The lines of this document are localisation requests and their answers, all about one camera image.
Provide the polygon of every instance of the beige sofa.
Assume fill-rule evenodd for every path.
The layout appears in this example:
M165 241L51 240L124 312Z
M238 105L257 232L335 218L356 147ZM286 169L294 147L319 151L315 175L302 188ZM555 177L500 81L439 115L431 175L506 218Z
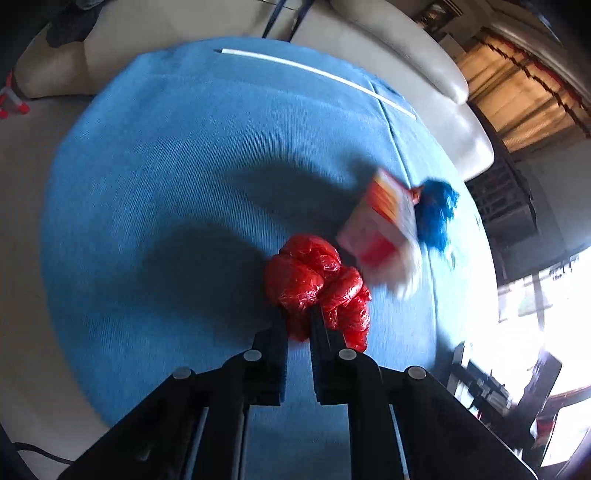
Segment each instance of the beige sofa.
M285 39L301 0L289 0L270 38ZM83 43L50 48L42 32L19 60L23 92L94 94L138 54L226 35L259 37L274 5L261 0L114 0ZM490 141L466 104L464 77L445 51L385 0L317 0L292 43L381 77L412 104L468 180L493 161Z

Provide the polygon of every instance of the beige floor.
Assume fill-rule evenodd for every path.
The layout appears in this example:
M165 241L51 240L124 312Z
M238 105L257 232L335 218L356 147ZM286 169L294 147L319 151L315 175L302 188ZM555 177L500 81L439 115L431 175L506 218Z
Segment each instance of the beige floor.
M53 152L87 98L30 102L0 121L0 422L15 442L75 459L106 430L78 390L46 307L38 220ZM64 466L23 458L40 480Z

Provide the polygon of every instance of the black cable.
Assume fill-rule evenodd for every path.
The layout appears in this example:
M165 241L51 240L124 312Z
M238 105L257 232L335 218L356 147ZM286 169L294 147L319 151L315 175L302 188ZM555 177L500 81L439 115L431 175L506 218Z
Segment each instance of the black cable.
M54 462L65 463L66 465L71 465L74 463L71 460L66 460L65 458L52 455L45 450L36 447L35 445L31 445L30 443L13 442L12 444L14 445L14 448L16 448L17 452L35 452L53 460Z

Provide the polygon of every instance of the white rod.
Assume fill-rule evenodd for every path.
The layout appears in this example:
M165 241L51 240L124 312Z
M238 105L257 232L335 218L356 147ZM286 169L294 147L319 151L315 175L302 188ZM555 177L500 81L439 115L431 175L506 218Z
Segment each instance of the white rod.
M417 119L417 117L413 113L411 113L408 110L406 110L406 109L402 108L401 106L397 105L392 100L388 100L386 97L383 97L381 95L378 95L377 93L372 92L371 90L368 90L367 88L362 87L361 85L357 85L356 83L353 83L353 82L350 82L348 80L345 80L344 78L337 77L336 75L333 75L332 73L324 72L323 70L318 70L318 69L315 69L313 67L308 67L308 65L304 65L303 63L297 63L296 61L281 59L279 57L271 57L270 55L265 55L263 53L255 53L255 52L252 52L252 51L243 51L243 50L234 50L232 48L223 48L222 49L222 53L227 53L228 55L239 55L241 57L251 57L253 59L261 59L261 60L274 61L276 63L282 63L283 65L289 65L290 67L296 67L298 69L306 70L308 72L312 72L312 73L315 73L317 75L322 75L323 77L327 77L327 78L329 78L331 80L335 80L337 82L344 83L345 85L348 85L350 87L353 87L354 89L357 89L360 92L367 93L369 96L372 96L372 97L374 97L374 98L376 98L378 100L381 100L382 102L384 102L387 105L395 108L399 112L402 112L405 115L408 115L413 120L416 120Z

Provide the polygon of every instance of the red and white package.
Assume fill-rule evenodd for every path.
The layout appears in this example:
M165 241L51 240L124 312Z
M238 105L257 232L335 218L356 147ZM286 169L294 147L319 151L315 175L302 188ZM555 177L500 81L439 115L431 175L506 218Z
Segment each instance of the red and white package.
M357 259L363 279L386 284L400 299L416 291L421 277L416 195L380 168L337 235L339 245Z

